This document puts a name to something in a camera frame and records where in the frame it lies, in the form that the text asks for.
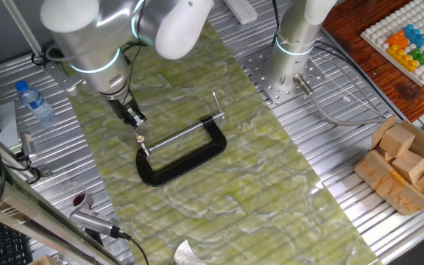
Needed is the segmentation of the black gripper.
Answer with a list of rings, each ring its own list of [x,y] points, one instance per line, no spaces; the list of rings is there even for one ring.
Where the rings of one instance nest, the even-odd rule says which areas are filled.
[[[125,100],[108,99],[107,102],[118,118],[133,129],[135,129],[135,124],[141,125],[146,121],[146,116],[138,109],[137,102],[132,98],[130,92],[127,93]]]

